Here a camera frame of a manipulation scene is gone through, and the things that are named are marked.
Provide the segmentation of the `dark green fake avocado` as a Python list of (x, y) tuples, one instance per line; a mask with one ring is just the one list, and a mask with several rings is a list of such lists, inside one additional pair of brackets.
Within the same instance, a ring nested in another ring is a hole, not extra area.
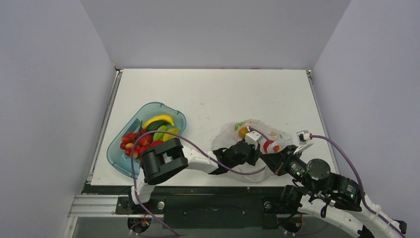
[(168, 122), (164, 121), (164, 120), (156, 120), (152, 123), (150, 123), (148, 126), (145, 127), (146, 131), (152, 131), (152, 130), (157, 130), (160, 126), (162, 125), (168, 125)]

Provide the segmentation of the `yellow fake lemon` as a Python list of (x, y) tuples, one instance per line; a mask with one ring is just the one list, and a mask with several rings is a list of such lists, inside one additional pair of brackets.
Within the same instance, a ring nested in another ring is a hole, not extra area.
[(173, 139), (173, 138), (175, 138), (176, 136), (176, 134), (178, 134), (179, 133), (179, 129), (178, 128), (171, 128), (171, 129), (168, 129), (167, 130), (167, 132), (170, 132), (170, 134), (168, 134), (168, 133), (165, 133), (164, 135), (163, 135), (163, 138), (162, 138), (162, 141), (163, 142), (166, 142), (166, 141), (168, 141), (168, 140), (170, 140), (170, 139)]

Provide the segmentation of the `red fake apple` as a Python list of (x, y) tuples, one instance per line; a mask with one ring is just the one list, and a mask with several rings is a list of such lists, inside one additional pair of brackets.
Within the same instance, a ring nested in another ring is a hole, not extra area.
[(162, 140), (153, 141), (153, 142), (150, 144), (150, 147), (151, 147), (151, 148), (153, 148), (153, 147), (158, 146), (158, 145), (161, 145), (161, 144), (163, 144), (163, 143), (164, 143), (164, 141), (162, 141)]

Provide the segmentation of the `green orange fake mango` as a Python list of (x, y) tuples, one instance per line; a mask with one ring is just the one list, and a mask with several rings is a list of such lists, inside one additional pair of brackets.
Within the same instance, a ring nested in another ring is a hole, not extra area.
[(241, 128), (239, 128), (239, 130), (238, 130), (238, 136), (239, 136), (240, 138), (244, 139), (244, 138), (245, 138), (245, 136), (246, 136), (246, 134), (247, 134), (247, 133), (249, 133), (249, 132), (250, 132), (250, 130), (248, 129), (248, 127), (246, 127), (246, 126), (241, 127)]

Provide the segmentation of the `yellow fake banana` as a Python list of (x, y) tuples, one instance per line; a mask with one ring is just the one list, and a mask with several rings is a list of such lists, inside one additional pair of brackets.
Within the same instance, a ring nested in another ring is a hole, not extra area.
[(174, 119), (169, 115), (159, 115), (146, 121), (142, 128), (146, 131), (157, 130), (163, 125), (175, 126)]

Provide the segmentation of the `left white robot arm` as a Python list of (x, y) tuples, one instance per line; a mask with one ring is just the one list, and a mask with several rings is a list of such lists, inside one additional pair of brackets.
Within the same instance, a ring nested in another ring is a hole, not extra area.
[(254, 166), (259, 159), (260, 146), (241, 140), (229, 148), (220, 148), (199, 157), (199, 153), (181, 145), (178, 138), (147, 149), (140, 160), (140, 172), (131, 190), (128, 206), (135, 213), (147, 209), (151, 193), (156, 185), (174, 177), (184, 169), (202, 171), (210, 175), (232, 172), (239, 175), (254, 175), (255, 172), (234, 170), (245, 163)]

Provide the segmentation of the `clear plastic bag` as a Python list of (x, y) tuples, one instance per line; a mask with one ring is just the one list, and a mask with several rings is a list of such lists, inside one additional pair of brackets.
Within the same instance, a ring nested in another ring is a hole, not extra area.
[(244, 173), (239, 175), (221, 168), (223, 176), (245, 183), (261, 183), (273, 176), (257, 152), (275, 153), (292, 145), (291, 134), (278, 130), (261, 120), (230, 122), (222, 127), (211, 143), (211, 151), (224, 165)]

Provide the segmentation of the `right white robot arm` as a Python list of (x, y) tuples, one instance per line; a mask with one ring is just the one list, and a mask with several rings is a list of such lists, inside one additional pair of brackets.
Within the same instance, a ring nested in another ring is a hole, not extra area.
[(260, 158), (276, 176), (289, 174), (280, 207), (291, 214), (305, 213), (339, 227), (355, 238), (403, 238), (407, 224), (390, 219), (362, 191), (361, 185), (335, 174), (322, 159), (301, 160), (296, 146)]

